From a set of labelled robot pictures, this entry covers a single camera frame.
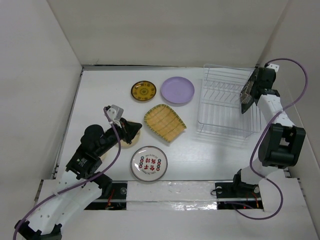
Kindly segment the black floral square plate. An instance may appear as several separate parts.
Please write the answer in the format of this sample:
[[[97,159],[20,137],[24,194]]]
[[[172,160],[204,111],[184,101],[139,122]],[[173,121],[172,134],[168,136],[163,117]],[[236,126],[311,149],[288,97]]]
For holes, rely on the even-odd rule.
[[[254,83],[258,76],[258,68],[256,67],[240,92],[241,113],[244,114],[253,104],[254,99],[251,95]]]

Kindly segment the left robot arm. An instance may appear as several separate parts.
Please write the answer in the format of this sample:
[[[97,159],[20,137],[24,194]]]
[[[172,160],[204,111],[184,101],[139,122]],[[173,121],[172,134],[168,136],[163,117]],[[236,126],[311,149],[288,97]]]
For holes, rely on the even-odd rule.
[[[92,124],[84,130],[80,145],[67,163],[58,180],[55,193],[40,201],[14,227],[17,235],[26,240],[60,240],[69,220],[74,219],[93,200],[107,198],[112,191],[112,179],[105,172],[115,163],[112,161],[104,170],[98,171],[101,157],[120,141],[131,143],[142,124],[121,118],[111,121],[104,130]]]

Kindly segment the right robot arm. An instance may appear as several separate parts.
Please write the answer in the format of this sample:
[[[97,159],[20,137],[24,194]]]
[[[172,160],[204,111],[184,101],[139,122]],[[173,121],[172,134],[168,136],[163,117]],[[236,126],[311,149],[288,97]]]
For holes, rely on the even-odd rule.
[[[256,67],[240,93],[241,112],[256,105],[267,125],[255,147],[255,159],[233,177],[231,191],[237,197],[258,190],[259,182],[272,172],[295,166],[302,150],[306,131],[286,114],[279,92],[273,89],[275,80],[275,69]]]

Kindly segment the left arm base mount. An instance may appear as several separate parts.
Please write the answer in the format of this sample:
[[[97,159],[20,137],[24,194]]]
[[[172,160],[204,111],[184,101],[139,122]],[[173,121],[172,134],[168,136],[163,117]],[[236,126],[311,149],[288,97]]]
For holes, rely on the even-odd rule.
[[[127,181],[115,181],[108,195],[101,196],[90,203],[85,210],[88,211],[122,211],[127,209]]]

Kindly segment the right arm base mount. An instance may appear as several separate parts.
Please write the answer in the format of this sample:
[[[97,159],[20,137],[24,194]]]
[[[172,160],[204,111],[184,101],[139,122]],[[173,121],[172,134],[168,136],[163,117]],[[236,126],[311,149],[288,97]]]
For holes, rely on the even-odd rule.
[[[258,184],[247,184],[236,174],[232,181],[218,181],[210,194],[216,197],[219,210],[263,209],[263,202]]]

